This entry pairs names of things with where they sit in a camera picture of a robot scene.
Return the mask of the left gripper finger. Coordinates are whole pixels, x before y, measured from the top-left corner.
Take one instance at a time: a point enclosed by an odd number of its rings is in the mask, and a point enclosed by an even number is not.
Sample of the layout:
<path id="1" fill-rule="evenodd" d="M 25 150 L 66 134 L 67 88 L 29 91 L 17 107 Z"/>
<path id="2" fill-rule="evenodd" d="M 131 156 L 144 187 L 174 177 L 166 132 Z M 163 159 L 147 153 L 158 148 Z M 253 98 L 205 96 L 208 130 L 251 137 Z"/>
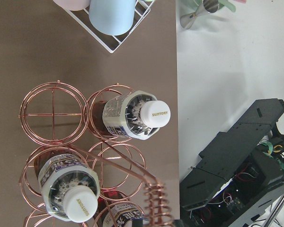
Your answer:
<path id="1" fill-rule="evenodd" d="M 183 220 L 175 219 L 175 220 L 173 220 L 173 226 L 174 227 L 185 227 L 185 224 L 184 224 Z"/>

